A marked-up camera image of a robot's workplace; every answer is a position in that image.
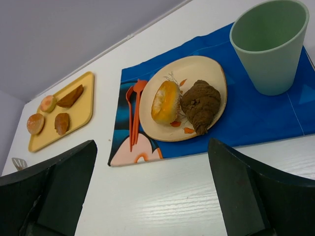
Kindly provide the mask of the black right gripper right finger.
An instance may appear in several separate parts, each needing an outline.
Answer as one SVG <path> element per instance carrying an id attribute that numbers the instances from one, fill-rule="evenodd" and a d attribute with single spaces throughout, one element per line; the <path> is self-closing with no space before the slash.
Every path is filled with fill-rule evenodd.
<path id="1" fill-rule="evenodd" d="M 281 171 L 211 138 L 211 172 L 229 236 L 313 236 L 315 181 Z"/>

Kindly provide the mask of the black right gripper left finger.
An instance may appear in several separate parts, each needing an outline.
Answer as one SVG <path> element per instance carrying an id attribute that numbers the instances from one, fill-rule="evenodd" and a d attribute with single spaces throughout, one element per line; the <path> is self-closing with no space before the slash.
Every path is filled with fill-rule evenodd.
<path id="1" fill-rule="evenodd" d="M 88 140 L 0 178 L 2 236 L 73 236 L 97 156 Z"/>

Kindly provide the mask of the metal serving tongs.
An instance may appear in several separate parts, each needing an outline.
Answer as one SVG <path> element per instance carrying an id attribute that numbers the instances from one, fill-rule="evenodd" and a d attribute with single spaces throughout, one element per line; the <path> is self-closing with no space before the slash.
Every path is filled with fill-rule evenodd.
<path id="1" fill-rule="evenodd" d="M 17 171 L 21 171 L 28 167 L 27 162 L 21 158 L 11 158 L 13 165 L 17 169 Z"/>

